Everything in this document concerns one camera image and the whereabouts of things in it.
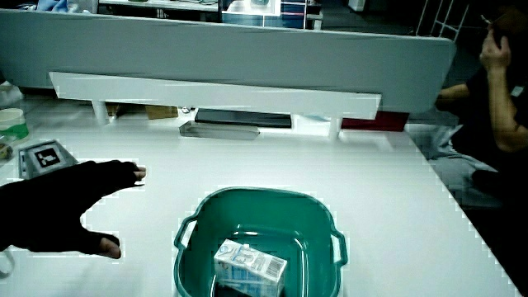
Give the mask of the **person's left hand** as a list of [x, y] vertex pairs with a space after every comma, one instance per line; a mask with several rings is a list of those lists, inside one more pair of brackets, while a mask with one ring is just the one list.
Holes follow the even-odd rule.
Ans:
[[146, 168], [133, 162], [86, 161], [1, 186], [1, 249], [119, 259], [120, 240], [85, 229], [80, 218], [102, 197], [136, 187], [145, 176]]

